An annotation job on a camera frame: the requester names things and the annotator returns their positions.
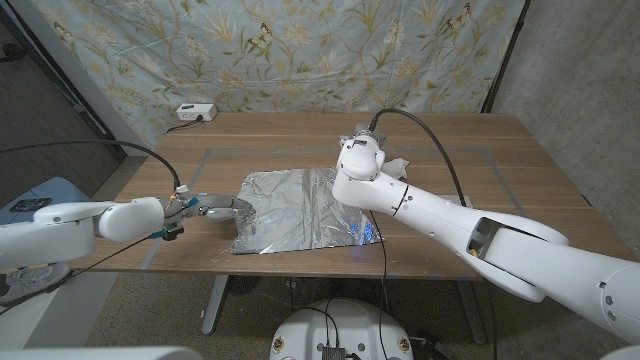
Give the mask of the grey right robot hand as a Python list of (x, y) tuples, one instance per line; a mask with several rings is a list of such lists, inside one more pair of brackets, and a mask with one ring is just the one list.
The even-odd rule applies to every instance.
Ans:
[(387, 135), (380, 130), (370, 130), (369, 125), (357, 123), (353, 135), (347, 140), (347, 147), (363, 147), (369, 151), (378, 151), (386, 142)]

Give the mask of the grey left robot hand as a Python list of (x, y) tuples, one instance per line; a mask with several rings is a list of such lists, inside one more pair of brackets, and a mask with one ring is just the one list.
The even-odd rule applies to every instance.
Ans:
[(166, 224), (177, 223), (184, 218), (206, 216), (224, 221), (232, 218), (251, 218), (256, 214), (247, 201), (230, 195), (179, 195), (165, 211)]

